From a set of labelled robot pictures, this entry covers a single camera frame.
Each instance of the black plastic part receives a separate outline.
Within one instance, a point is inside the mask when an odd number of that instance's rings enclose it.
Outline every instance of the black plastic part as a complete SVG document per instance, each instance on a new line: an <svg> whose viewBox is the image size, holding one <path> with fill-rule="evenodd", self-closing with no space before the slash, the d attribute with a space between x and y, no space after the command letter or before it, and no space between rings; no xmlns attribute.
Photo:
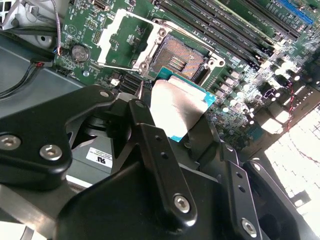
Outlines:
<svg viewBox="0 0 320 240"><path fill-rule="evenodd" d="M220 140L216 128L202 116L189 131L194 160L199 170L217 179L222 185L220 207L225 212L221 221L230 239L252 237L244 231L241 221L249 220L256 229L257 240L262 239L247 173L239 167L236 151Z"/></svg>
<svg viewBox="0 0 320 240"><path fill-rule="evenodd" d="M250 176L261 228L270 239L319 240L284 192L256 161L243 165Z"/></svg>
<svg viewBox="0 0 320 240"><path fill-rule="evenodd" d="M129 139L112 141L112 173L142 161L161 223L173 232L190 228L197 220L197 207L164 130L154 126L149 107L144 102L132 99L126 109L130 124L126 136ZM174 197L177 195L189 201L188 213L182 213L175 206Z"/></svg>
<svg viewBox="0 0 320 240"><path fill-rule="evenodd" d="M69 140L67 133L76 136L89 115L107 110L115 100L111 92L109 97L100 92L105 90L88 86L0 119L0 135L21 140L15 150L0 150L0 183L37 190L59 186L72 162L74 137ZM40 156L44 145L57 145L62 157L45 160Z"/></svg>
<svg viewBox="0 0 320 240"><path fill-rule="evenodd" d="M134 162L76 195L60 213L54 240L226 239L217 199L221 185L181 170L201 216L186 232L172 233L158 224L148 170Z"/></svg>

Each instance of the black metal bracket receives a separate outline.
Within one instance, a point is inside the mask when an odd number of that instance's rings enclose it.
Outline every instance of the black metal bracket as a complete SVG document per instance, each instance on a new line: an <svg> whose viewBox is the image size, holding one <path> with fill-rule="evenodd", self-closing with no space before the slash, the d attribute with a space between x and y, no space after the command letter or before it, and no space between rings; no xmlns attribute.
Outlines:
<svg viewBox="0 0 320 240"><path fill-rule="evenodd" d="M92 116L103 118L101 129L110 122L120 123L116 132L104 129L107 136L114 137L112 170L117 172L123 164L141 161L160 222L179 233L193 226L196 204L165 132L154 126L149 107L138 99L115 101L111 92L97 85L0 120L1 135L14 136L20 142L15 149L0 151L0 183L36 190L59 186L72 162L71 146L82 141L77 140L79 129L88 129Z"/></svg>
<svg viewBox="0 0 320 240"><path fill-rule="evenodd" d="M82 122L114 100L111 92L93 85L0 119L0 183L37 190L59 186Z"/></svg>
<svg viewBox="0 0 320 240"><path fill-rule="evenodd" d="M255 203L259 221L271 239L318 240L296 207L256 161L247 161L243 168L249 175L250 185L256 193Z"/></svg>
<svg viewBox="0 0 320 240"><path fill-rule="evenodd" d="M203 115L189 131L191 152L199 171L222 184L220 199L223 220L232 235L242 239L262 239L262 233L246 171L239 167L236 151L220 140L217 130Z"/></svg>
<svg viewBox="0 0 320 240"><path fill-rule="evenodd" d="M138 99L128 102L128 140L113 140L112 172L140 159L146 169L153 202L163 223L174 232L193 226L197 207L163 129L155 127L149 107ZM188 209L182 210L177 198L182 197Z"/></svg>

